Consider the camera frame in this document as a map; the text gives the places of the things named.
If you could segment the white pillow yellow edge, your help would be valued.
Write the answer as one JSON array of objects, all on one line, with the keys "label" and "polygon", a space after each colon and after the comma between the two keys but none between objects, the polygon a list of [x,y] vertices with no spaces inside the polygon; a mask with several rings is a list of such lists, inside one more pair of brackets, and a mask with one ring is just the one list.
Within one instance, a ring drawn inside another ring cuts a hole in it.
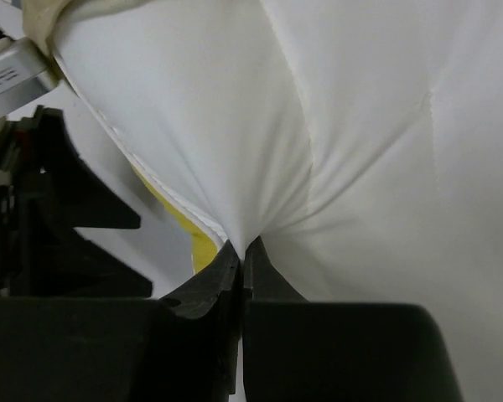
[{"label": "white pillow yellow edge", "polygon": [[148,1],[54,55],[153,191],[309,298],[426,308],[503,401],[503,1]]}]

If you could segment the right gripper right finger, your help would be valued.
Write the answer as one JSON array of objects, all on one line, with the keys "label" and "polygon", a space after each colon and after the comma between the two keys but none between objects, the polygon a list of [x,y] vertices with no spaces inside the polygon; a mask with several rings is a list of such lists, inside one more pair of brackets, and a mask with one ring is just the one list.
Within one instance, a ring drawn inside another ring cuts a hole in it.
[{"label": "right gripper right finger", "polygon": [[246,251],[243,383],[249,401],[460,401],[442,334],[407,304],[306,300],[261,240]]}]

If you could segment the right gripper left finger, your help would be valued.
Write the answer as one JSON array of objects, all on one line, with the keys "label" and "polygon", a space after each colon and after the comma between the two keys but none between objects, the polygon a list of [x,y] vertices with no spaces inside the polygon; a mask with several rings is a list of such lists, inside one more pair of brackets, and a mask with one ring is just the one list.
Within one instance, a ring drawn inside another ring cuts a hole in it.
[{"label": "right gripper left finger", "polygon": [[225,401],[240,261],[224,245],[167,296],[0,300],[0,401]]}]

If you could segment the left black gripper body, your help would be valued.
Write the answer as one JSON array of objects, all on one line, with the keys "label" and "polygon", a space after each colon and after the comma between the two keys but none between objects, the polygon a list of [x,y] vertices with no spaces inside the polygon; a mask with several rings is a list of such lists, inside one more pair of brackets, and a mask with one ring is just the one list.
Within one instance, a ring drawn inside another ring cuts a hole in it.
[{"label": "left black gripper body", "polygon": [[62,111],[0,131],[0,297],[150,296],[149,279],[80,235],[140,224],[80,158]]}]

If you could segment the blue beige checked pillowcase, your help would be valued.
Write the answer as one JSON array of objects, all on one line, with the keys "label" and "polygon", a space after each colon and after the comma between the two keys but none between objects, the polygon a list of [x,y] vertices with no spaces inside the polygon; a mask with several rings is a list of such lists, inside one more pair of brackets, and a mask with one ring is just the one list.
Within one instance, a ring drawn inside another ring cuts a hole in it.
[{"label": "blue beige checked pillowcase", "polygon": [[24,0],[21,2],[23,31],[39,50],[54,58],[52,40],[60,15],[76,0]]}]

